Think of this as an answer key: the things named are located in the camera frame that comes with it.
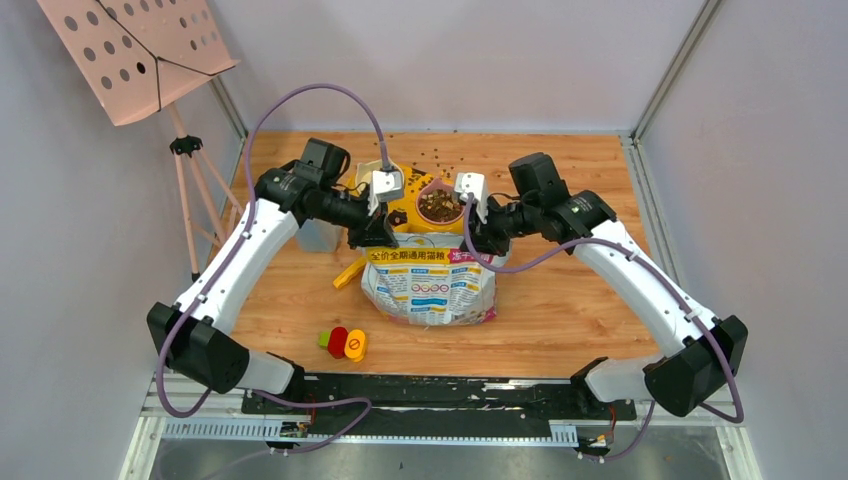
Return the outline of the yellow plastic scoop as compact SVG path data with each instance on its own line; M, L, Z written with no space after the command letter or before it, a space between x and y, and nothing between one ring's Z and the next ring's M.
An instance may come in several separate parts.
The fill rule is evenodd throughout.
M343 289L363 272L366 264L367 257L364 255L360 255L333 280L333 286L337 290Z

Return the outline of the pet food bag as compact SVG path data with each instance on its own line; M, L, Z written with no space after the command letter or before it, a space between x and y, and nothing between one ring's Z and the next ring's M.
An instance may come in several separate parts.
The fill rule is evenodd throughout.
M460 249L452 233L397 233L396 248L363 250L360 286L392 321L424 327L477 325L497 315L496 273Z

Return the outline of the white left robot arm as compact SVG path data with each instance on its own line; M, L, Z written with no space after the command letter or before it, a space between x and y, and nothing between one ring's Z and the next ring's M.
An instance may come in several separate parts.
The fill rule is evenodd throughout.
M308 221L347 229L353 249L396 246L386 214L403 195L402 171L379 162L362 187L344 189L337 182L349 164L345 149L311 138L300 158L258 177L253 202L208 268L174 302L157 302L147 314L164 368L216 393L264 391L283 413L304 405L301 366L230 334L271 260Z

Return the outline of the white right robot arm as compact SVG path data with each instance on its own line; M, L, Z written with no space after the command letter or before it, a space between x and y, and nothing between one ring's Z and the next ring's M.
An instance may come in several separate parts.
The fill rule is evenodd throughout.
M560 252L599 275L648 329L656 356L600 357L571 378L571 403L596 417L620 400L653 401L685 417L701 407L739 424L745 418L736 382L749 331L735 315L718 317L687 294L632 238L595 192L570 193L553 159L542 152L509 166L517 195L499 204L479 173L462 172L454 192L464 206L463 250L496 273L519 273ZM496 266L515 238L539 234L554 248L523 265Z

